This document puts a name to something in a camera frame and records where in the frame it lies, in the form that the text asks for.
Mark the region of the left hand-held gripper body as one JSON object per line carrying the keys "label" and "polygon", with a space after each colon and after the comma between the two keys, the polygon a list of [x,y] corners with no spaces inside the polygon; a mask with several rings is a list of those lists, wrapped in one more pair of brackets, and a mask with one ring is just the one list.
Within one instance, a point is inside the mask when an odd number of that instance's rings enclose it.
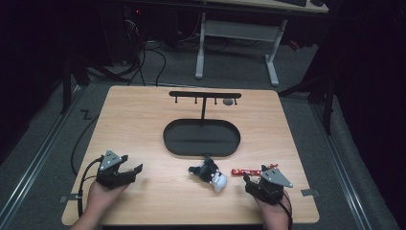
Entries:
{"label": "left hand-held gripper body", "polygon": [[136,180],[136,178],[127,176],[127,173],[130,171],[119,172],[119,168],[122,165],[120,158],[121,156],[111,149],[108,149],[103,156],[96,177],[96,181],[103,185],[103,187],[112,190],[133,183]]}

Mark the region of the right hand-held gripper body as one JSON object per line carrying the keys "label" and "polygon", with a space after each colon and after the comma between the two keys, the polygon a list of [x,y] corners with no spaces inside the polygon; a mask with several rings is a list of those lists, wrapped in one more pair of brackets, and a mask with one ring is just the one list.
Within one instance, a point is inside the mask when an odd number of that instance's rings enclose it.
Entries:
{"label": "right hand-held gripper body", "polygon": [[266,172],[262,172],[259,176],[250,177],[252,186],[247,186],[247,193],[271,205],[277,204],[282,200],[285,187],[293,187],[293,184],[279,169],[269,169]]}

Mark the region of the red strap keychain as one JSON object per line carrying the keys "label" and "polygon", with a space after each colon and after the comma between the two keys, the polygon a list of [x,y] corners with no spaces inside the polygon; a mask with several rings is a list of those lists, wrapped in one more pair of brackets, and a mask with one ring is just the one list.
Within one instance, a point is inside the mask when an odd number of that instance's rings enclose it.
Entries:
{"label": "red strap keychain", "polygon": [[[267,167],[269,169],[276,169],[279,164],[270,164]],[[260,175],[262,173],[261,167],[259,169],[250,170],[250,169],[231,169],[231,175],[243,175],[243,173],[247,173],[249,175]]]}

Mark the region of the black hook rack with tray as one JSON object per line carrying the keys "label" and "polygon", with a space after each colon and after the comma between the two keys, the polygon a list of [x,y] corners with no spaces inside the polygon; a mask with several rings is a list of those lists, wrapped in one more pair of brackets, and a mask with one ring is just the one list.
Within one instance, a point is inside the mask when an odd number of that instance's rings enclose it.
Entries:
{"label": "black hook rack with tray", "polygon": [[186,92],[170,91],[175,98],[194,98],[202,100],[201,116],[198,119],[176,119],[171,121],[163,131],[164,144],[171,153],[179,156],[202,156],[209,154],[214,157],[226,157],[233,154],[240,144],[238,128],[226,121],[206,119],[206,105],[208,99],[217,104],[218,99],[231,100],[237,105],[240,93],[215,92]]}

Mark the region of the person's left hand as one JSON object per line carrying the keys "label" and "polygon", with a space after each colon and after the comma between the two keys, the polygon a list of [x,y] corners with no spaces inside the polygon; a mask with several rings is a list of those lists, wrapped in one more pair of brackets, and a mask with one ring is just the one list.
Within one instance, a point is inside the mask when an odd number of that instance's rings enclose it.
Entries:
{"label": "person's left hand", "polygon": [[101,219],[126,188],[127,185],[123,185],[110,190],[97,181],[93,182],[83,214],[93,219]]}

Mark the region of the person's right hand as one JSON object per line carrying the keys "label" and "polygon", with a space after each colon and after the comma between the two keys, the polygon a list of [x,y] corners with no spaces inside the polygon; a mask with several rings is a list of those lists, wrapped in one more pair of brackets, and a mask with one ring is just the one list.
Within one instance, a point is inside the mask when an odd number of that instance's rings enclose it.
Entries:
{"label": "person's right hand", "polygon": [[266,202],[262,202],[257,198],[255,199],[255,202],[259,206],[264,223],[289,224],[289,217],[286,211],[291,212],[292,208],[290,205],[289,194],[287,191],[283,191],[283,197],[281,200],[281,204],[284,206],[284,208],[282,208],[280,204],[270,205]]}

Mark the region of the black metal stand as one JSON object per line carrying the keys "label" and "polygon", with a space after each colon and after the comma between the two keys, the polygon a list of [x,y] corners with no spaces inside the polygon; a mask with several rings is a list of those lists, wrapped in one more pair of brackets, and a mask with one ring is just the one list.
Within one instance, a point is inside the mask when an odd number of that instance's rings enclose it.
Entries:
{"label": "black metal stand", "polygon": [[62,114],[65,114],[68,111],[73,100],[73,91],[71,89],[72,79],[75,79],[79,86],[87,86],[90,83],[87,71],[88,68],[95,69],[97,72],[113,81],[124,81],[124,79],[118,74],[114,74],[105,67],[98,65],[96,62],[91,61],[84,56],[69,55],[63,63]]}
{"label": "black metal stand", "polygon": [[286,97],[295,92],[308,92],[307,100],[310,104],[323,103],[324,110],[322,124],[325,132],[331,134],[331,115],[333,113],[334,77],[321,76],[311,80],[303,80],[288,89],[279,92],[280,97]]}

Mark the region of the black computer tower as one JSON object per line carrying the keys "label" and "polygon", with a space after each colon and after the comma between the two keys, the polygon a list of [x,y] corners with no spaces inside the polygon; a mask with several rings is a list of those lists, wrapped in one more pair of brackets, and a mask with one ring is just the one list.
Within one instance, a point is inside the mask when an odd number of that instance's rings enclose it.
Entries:
{"label": "black computer tower", "polygon": [[100,10],[112,62],[123,66],[133,63],[140,35],[135,9],[129,5],[106,3]]}

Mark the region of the white-legged wooden desk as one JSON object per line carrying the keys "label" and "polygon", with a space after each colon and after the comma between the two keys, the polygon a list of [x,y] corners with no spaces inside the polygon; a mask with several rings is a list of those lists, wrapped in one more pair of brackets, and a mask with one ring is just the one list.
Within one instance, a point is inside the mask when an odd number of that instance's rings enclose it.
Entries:
{"label": "white-legged wooden desk", "polygon": [[[259,10],[272,10],[277,12],[292,13],[328,13],[329,8],[326,4],[322,7],[314,6],[310,0],[306,0],[305,7],[284,4],[275,0],[203,0],[203,5],[208,3],[218,3],[233,6],[245,6],[258,8]],[[204,76],[205,62],[205,38],[207,36],[225,37],[235,39],[245,39],[253,41],[271,42],[273,47],[269,54],[264,56],[267,66],[270,82],[273,86],[278,86],[279,79],[275,70],[274,58],[279,49],[282,36],[288,19],[284,16],[279,26],[266,26],[260,24],[249,24],[242,22],[233,22],[225,20],[208,20],[206,13],[201,13],[199,50],[196,60],[195,77],[200,80]]]}

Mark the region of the black keyboard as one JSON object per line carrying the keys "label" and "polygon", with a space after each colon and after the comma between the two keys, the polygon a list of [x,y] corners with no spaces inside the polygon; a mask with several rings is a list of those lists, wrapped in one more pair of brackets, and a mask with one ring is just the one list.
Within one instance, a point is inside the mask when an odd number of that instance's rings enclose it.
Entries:
{"label": "black keyboard", "polygon": [[298,7],[305,7],[307,1],[306,0],[275,0],[278,2],[282,2],[284,4],[290,4],[293,6],[298,6]]}

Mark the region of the aluminium floor rail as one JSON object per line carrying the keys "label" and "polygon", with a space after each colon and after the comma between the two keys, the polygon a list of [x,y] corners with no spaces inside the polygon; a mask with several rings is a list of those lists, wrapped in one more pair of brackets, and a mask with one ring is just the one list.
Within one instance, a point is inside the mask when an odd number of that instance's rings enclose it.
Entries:
{"label": "aluminium floor rail", "polygon": [[344,166],[333,138],[327,133],[324,127],[322,109],[319,105],[311,105],[310,109],[327,143],[333,169],[335,170],[336,176],[344,193],[346,202],[350,207],[351,214],[356,222],[358,230],[372,230],[371,223],[366,215],[359,195],[354,189],[352,181],[350,180],[349,174]]}
{"label": "aluminium floor rail", "polygon": [[0,230],[12,222],[25,196],[34,184],[48,159],[72,107],[85,92],[85,86],[68,87],[71,102],[62,109],[62,89],[30,121],[28,129],[18,141],[6,162],[0,166]]}

